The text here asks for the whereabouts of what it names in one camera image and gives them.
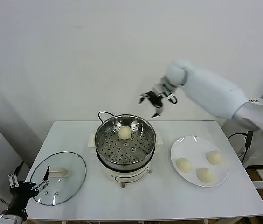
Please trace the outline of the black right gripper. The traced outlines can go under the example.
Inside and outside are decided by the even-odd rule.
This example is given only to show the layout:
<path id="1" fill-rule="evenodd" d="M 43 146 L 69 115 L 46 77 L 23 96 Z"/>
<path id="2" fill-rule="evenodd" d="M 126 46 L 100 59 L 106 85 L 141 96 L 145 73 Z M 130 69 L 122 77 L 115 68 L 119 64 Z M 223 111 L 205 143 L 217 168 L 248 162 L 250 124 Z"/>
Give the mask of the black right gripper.
<path id="1" fill-rule="evenodd" d="M 151 116 L 151 118 L 155 118 L 160 116 L 163 112 L 162 98 L 163 97 L 161 95 L 157 95 L 153 91 L 146 92 L 140 95 L 139 104 L 141 104 L 145 99 L 149 100 L 155 108 L 155 113 Z"/>

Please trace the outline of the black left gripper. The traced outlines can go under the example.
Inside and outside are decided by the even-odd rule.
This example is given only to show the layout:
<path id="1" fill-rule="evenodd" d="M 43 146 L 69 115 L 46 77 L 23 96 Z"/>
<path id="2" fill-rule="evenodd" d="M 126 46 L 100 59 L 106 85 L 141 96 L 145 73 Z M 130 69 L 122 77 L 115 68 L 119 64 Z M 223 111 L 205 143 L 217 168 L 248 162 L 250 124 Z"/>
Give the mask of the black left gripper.
<path id="1" fill-rule="evenodd" d="M 43 180 L 39 183 L 31 183 L 31 182 L 19 182 L 17 179 L 17 175 L 19 174 L 23 163 L 16 167 L 13 173 L 8 175 L 9 184 L 10 184 L 10 193 L 13 195 L 12 201 L 9 205 L 9 209 L 14 210 L 24 210 L 30 200 L 37 196 L 37 191 L 42 191 L 49 184 L 49 168 L 48 166 Z"/>

